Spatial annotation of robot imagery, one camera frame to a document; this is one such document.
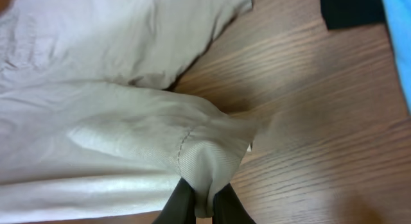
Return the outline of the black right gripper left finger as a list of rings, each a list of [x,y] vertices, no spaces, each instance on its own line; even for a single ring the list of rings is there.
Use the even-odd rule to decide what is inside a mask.
[[[195,192],[181,178],[153,224],[195,224]]]

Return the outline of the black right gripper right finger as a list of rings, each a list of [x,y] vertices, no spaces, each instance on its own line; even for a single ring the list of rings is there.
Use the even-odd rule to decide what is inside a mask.
[[[231,184],[214,196],[213,224],[256,224],[242,206]]]

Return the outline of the beige cargo shorts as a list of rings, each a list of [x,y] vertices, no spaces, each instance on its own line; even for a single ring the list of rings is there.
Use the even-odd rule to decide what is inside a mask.
[[[195,214],[256,129],[168,89],[252,0],[11,0],[1,14],[1,222]]]

